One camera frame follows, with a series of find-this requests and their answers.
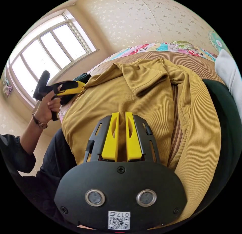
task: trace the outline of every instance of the hand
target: hand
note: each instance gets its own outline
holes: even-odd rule
[[[54,91],[51,91],[48,93],[40,102],[40,105],[35,112],[35,118],[40,122],[40,123],[45,123],[47,124],[51,119],[52,119],[52,113],[56,112],[59,113],[60,111],[60,98],[55,98],[51,100],[55,96]]]

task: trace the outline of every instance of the yellow shirt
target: yellow shirt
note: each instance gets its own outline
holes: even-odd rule
[[[174,127],[172,84],[178,86],[184,138],[168,165]],[[91,77],[62,122],[77,164],[83,163],[88,139],[98,121],[114,112],[119,112],[118,161],[126,160],[126,111],[144,118],[151,127],[161,163],[175,171],[187,195],[187,205],[176,222],[189,218],[209,188],[221,147],[220,123],[205,84],[195,72],[162,58],[114,63],[104,73]]]

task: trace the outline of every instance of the person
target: person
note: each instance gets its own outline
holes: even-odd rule
[[[54,221],[72,227],[60,214],[54,203],[58,184],[65,173],[76,166],[75,158],[68,146],[61,129],[52,138],[43,158],[43,164],[36,176],[21,176],[18,171],[30,173],[36,162],[33,154],[38,140],[48,125],[52,113],[60,111],[60,98],[52,97],[53,91],[41,101],[21,137],[0,134],[0,151],[6,166],[17,186],[41,212]]]

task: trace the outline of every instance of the patterned wall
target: patterned wall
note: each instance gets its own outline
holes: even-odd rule
[[[208,38],[213,28],[173,0],[79,0],[77,6],[99,26],[113,53],[139,44],[184,40],[218,54]]]

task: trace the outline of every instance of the electric fan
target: electric fan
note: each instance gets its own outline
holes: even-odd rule
[[[208,37],[210,42],[212,43],[213,47],[220,52],[221,49],[224,49],[226,51],[228,51],[227,46],[225,45],[225,43],[223,42],[223,40],[218,36],[218,34],[214,31],[210,31],[208,33]]]

